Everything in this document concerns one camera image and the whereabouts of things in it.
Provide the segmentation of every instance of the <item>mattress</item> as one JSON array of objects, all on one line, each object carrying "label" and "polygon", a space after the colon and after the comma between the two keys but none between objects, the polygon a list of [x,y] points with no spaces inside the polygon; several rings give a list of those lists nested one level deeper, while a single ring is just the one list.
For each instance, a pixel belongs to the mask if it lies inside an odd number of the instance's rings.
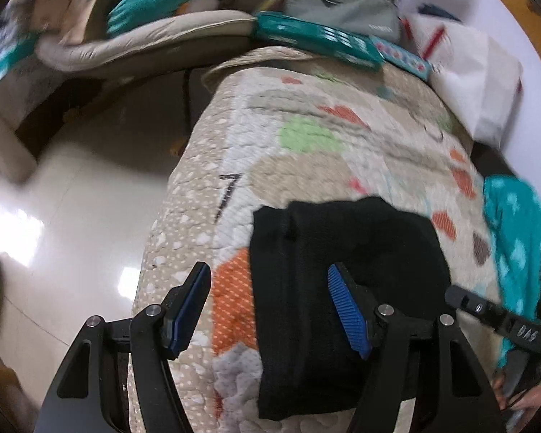
[{"label": "mattress", "polygon": [[[498,300],[482,178],[456,122],[421,80],[394,66],[377,73],[284,47],[267,47],[205,76],[216,90],[168,181],[152,226],[133,314],[183,283],[197,260],[212,290],[189,348],[170,362],[196,432],[345,432],[352,410],[258,418],[257,350],[248,244],[252,213],[292,200],[378,195],[436,227],[454,283]],[[500,339],[459,319],[492,373]],[[144,432],[131,369],[130,426]],[[413,401],[396,431],[408,431]]]}]

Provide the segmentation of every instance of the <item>quilted bedspread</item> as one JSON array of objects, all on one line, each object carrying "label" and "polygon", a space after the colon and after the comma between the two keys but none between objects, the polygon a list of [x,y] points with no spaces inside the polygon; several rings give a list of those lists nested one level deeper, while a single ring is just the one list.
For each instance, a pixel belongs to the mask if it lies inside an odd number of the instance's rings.
[{"label": "quilted bedspread", "polygon": [[[168,182],[146,246],[133,313],[160,302],[197,260],[214,271],[188,350],[170,362],[195,432],[342,433],[351,411],[259,419],[263,370],[248,265],[252,213],[292,200],[379,195],[434,223],[453,282],[498,300],[482,178],[452,132],[453,119],[419,79],[385,65],[357,70],[270,47],[205,77],[216,88]],[[500,340],[460,324],[491,373]],[[131,369],[130,424],[144,431]],[[396,431],[408,431],[413,401]]]}]

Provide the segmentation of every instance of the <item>white paper bag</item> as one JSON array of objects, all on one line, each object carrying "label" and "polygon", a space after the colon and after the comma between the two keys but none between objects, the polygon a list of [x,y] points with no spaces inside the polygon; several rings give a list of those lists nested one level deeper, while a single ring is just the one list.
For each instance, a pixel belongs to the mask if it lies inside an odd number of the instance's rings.
[{"label": "white paper bag", "polygon": [[518,92],[520,62],[487,34],[457,21],[413,14],[407,35],[433,72],[429,82],[474,141],[499,148]]}]

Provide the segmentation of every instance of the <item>beige cushion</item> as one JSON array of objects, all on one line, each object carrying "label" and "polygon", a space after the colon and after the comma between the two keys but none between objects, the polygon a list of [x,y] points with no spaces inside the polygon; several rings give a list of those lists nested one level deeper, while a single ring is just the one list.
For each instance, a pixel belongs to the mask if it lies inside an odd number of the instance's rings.
[{"label": "beige cushion", "polygon": [[57,36],[43,35],[36,55],[47,66],[76,73],[165,45],[209,36],[249,36],[256,18],[242,11],[221,9],[183,14],[138,27],[111,40],[61,45]]}]

